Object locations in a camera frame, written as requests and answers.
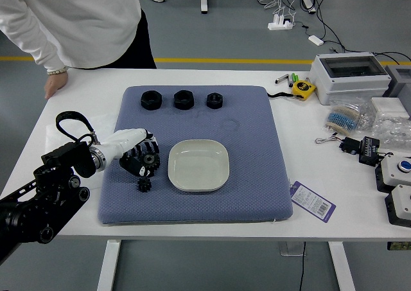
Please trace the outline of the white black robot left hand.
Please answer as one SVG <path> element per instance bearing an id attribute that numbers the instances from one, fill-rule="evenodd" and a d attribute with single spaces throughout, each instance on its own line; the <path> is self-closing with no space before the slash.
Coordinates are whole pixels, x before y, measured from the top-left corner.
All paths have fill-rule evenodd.
<path id="1" fill-rule="evenodd" d="M 114 159 L 123 169 L 138 177 L 151 177 L 160 166 L 157 140 L 143 128 L 119 130 L 92 148 L 91 152 L 98 172 Z"/>

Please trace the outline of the person's hand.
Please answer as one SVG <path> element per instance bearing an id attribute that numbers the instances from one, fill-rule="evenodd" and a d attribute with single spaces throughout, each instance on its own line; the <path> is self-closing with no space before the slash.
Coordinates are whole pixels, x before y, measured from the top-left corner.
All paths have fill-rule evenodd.
<path id="1" fill-rule="evenodd" d="M 59 70 L 48 73 L 48 79 L 44 86 L 45 99 L 50 99 L 59 89 L 63 88 L 68 81 L 68 72 Z"/>

